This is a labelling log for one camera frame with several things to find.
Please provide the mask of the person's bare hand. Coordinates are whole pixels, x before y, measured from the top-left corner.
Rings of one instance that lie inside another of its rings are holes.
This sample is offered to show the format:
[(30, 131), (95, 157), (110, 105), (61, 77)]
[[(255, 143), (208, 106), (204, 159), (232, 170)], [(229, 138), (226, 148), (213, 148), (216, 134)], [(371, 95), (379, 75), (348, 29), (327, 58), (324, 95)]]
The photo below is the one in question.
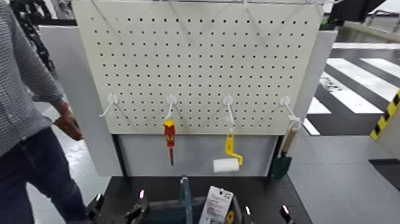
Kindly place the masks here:
[(70, 111), (69, 104), (67, 102), (61, 102), (57, 105), (56, 109), (60, 116), (54, 121), (54, 125), (72, 139), (76, 141), (82, 140), (82, 131), (77, 124), (74, 114)]

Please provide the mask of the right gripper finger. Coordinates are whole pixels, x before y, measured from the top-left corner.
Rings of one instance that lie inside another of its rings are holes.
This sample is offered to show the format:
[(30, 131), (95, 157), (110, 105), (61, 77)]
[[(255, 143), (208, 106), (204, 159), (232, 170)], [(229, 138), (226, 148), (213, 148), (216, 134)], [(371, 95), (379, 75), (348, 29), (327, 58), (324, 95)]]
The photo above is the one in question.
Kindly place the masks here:
[(242, 216), (243, 216), (242, 219), (243, 224), (254, 224), (254, 221), (252, 220), (251, 216), (251, 211), (248, 206), (245, 206)]
[(280, 208), (280, 215), (286, 224), (295, 224), (294, 220), (290, 216), (290, 211), (286, 205), (282, 205)]

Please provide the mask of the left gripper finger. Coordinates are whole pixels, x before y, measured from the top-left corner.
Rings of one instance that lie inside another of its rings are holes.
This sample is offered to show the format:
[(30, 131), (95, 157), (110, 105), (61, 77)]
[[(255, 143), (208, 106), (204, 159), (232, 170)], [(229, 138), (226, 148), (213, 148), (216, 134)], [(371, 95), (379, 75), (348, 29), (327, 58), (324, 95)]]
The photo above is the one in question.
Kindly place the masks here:
[(102, 206), (104, 204), (104, 195), (97, 194), (86, 206), (86, 219), (89, 222), (103, 222)]
[(128, 211), (124, 216), (125, 223), (139, 223), (148, 211), (148, 206), (149, 202), (147, 199), (146, 191), (144, 189), (141, 189), (139, 192), (139, 202), (135, 204), (133, 208)]

